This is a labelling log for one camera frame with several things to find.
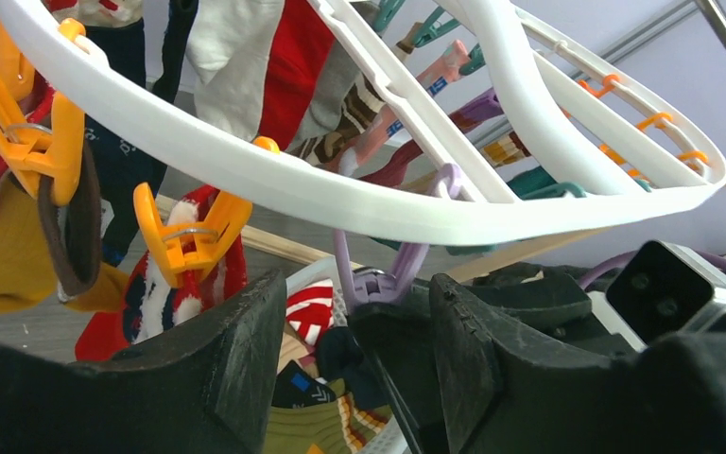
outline laundry basket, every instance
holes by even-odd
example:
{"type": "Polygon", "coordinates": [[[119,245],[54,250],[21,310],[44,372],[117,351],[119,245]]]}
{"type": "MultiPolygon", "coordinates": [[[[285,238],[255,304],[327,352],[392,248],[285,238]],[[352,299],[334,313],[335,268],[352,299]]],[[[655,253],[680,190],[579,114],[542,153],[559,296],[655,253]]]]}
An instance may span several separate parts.
{"type": "MultiPolygon", "coordinates": [[[[336,260],[326,257],[297,271],[287,278],[288,297],[310,284],[330,279],[333,281],[333,318],[336,326],[346,326],[346,305],[340,291],[340,281],[337,275],[336,260]]],[[[409,454],[407,441],[396,418],[391,417],[383,430],[377,434],[363,449],[362,454],[409,454]]]]}

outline wooden floor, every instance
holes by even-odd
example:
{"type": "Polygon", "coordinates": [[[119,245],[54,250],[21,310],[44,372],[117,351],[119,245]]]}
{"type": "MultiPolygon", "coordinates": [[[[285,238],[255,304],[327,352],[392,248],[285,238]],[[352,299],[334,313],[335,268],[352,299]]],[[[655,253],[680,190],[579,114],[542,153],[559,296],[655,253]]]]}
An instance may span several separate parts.
{"type": "MultiPolygon", "coordinates": [[[[177,104],[187,112],[193,112],[193,101],[190,95],[181,94],[177,104]]],[[[360,173],[366,174],[377,169],[387,162],[388,158],[388,155],[377,156],[372,163],[360,169],[360,173]]],[[[408,179],[423,175],[429,168],[430,164],[426,161],[415,163],[408,171],[408,179]]],[[[161,194],[178,198],[198,185],[199,182],[193,178],[183,175],[175,169],[170,169],[161,194]]],[[[254,208],[250,225],[329,253],[332,252],[330,229],[323,226],[286,217],[259,206],[254,208]]],[[[353,261],[377,268],[387,269],[394,256],[394,252],[389,248],[363,236],[350,236],[349,246],[353,261]]],[[[131,271],[145,250],[143,239],[135,238],[130,254],[121,268],[131,271]]],[[[271,268],[281,269],[288,275],[302,267],[302,265],[251,249],[246,250],[246,258],[250,279],[271,268]]],[[[474,257],[451,257],[442,248],[434,248],[425,261],[421,275],[430,276],[472,258],[474,257]]],[[[24,312],[0,315],[0,342],[56,361],[72,361],[74,360],[74,342],[88,320],[89,316],[65,309],[56,300],[49,299],[24,312]]]]}

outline purple cable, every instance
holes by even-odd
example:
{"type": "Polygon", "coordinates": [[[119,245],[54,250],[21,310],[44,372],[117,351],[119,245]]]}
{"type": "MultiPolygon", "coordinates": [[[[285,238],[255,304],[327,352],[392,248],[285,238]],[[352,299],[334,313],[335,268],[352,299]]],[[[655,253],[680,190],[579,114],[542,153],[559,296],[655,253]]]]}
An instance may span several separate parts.
{"type": "MultiPolygon", "coordinates": [[[[714,265],[720,270],[726,272],[726,258],[714,255],[712,253],[701,253],[699,251],[695,252],[698,253],[711,265],[714,265]]],[[[593,267],[590,271],[580,277],[580,279],[578,280],[578,285],[582,289],[587,289],[588,286],[590,286],[599,276],[605,274],[606,272],[614,270],[616,268],[624,268],[631,261],[635,254],[635,252],[622,253],[621,255],[617,255],[616,257],[609,258],[608,260],[593,267]]]]}

